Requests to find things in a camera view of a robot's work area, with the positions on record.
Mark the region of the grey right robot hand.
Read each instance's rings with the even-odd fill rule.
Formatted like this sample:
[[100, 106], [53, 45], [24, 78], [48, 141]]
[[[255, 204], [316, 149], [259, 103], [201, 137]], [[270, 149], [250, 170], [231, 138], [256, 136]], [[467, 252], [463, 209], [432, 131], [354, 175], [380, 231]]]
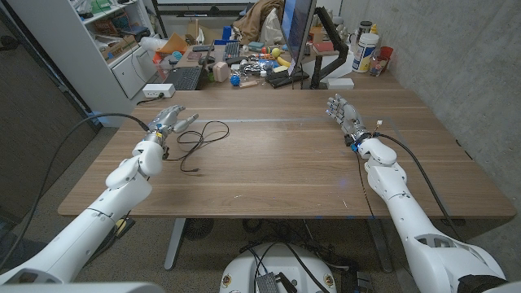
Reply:
[[356, 108], [339, 94], [329, 97], [326, 113], [339, 125], [344, 133], [347, 146], [358, 147], [365, 139], [370, 138], [370, 132]]

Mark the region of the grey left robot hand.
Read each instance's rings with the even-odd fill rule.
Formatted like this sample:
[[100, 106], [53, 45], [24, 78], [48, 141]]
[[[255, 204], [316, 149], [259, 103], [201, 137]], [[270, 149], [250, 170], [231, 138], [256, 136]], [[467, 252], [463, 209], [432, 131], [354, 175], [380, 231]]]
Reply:
[[143, 140], [155, 142], [163, 147], [165, 145], [166, 138], [171, 133], [182, 133], [188, 128], [190, 124], [199, 118], [199, 115], [195, 113], [185, 120], [179, 120], [177, 118], [178, 114], [185, 109], [186, 108], [182, 105], [174, 105], [163, 109], [148, 124], [149, 131]]

